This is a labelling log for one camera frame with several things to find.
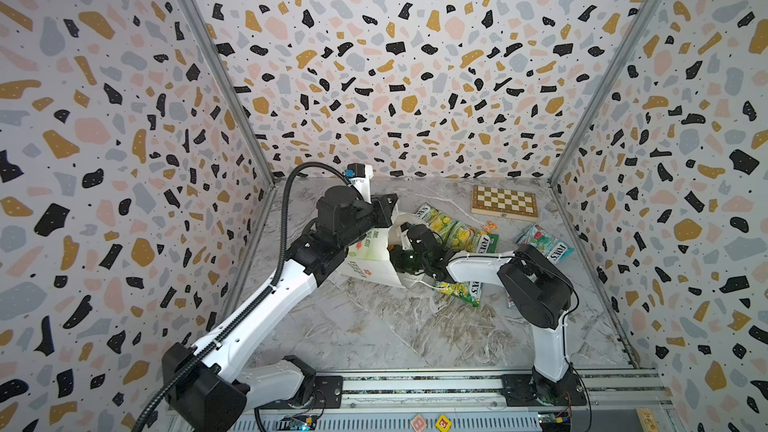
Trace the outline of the green lemon candy packet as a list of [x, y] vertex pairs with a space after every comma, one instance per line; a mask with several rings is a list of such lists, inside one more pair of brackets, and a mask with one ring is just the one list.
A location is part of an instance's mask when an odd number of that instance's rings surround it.
[[451, 250], [471, 253], [494, 253], [499, 237], [481, 229], [476, 229], [462, 222], [457, 222], [445, 239]]

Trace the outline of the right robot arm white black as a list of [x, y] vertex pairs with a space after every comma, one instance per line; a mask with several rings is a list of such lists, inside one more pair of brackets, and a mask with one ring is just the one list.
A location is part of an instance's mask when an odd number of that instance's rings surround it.
[[532, 244], [519, 244], [499, 254], [450, 249], [438, 234], [422, 224], [398, 227], [399, 242], [389, 248], [398, 272], [427, 276], [435, 284], [478, 282], [505, 289], [508, 298], [530, 324], [534, 342], [531, 378], [514, 397], [547, 405], [564, 404], [575, 386], [567, 356], [564, 316], [576, 296], [568, 279]]

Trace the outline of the white paper gift bag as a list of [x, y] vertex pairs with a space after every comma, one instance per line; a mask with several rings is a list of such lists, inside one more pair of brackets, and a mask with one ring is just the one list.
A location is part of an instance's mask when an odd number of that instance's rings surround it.
[[434, 279], [425, 274], [412, 275], [397, 272], [390, 260], [389, 246], [401, 245], [401, 226], [426, 225], [426, 222], [411, 213], [400, 212], [393, 219], [393, 226], [372, 229], [366, 237], [350, 247], [347, 258], [336, 269], [345, 278], [385, 285], [393, 288], [411, 289], [416, 284], [435, 288]]

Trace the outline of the green apple tea candy packet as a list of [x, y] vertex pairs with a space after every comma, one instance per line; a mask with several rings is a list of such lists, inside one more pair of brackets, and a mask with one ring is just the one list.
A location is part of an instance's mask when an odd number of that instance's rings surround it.
[[440, 282], [435, 286], [436, 290], [461, 299], [472, 307], [479, 307], [482, 295], [482, 284], [480, 282], [470, 281], [463, 283]]

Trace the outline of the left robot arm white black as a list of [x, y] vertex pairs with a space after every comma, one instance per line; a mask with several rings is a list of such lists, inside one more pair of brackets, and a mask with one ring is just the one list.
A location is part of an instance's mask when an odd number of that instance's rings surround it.
[[195, 431], [227, 431], [247, 409], [275, 402], [301, 408], [311, 401], [315, 370], [295, 356], [244, 373], [250, 357], [305, 297], [347, 258], [349, 249], [373, 229], [387, 229], [398, 198], [368, 199], [349, 186], [329, 188], [317, 216], [284, 248], [272, 276], [193, 346], [172, 346], [162, 361], [164, 400]]

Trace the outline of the small green spring tea packet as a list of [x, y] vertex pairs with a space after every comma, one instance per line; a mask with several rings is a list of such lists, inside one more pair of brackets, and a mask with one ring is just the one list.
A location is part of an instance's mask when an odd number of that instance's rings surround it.
[[420, 206], [415, 215], [422, 219], [433, 232], [436, 232], [443, 239], [448, 237], [452, 229], [458, 224], [457, 219], [432, 207], [428, 203]]

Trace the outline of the teal mint candy packet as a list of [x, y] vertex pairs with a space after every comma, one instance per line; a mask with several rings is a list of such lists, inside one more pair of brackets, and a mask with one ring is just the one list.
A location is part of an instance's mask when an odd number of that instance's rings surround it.
[[538, 224], [532, 224], [523, 231], [516, 243], [535, 247], [552, 264], [558, 264], [574, 251], [569, 244], [547, 232]]

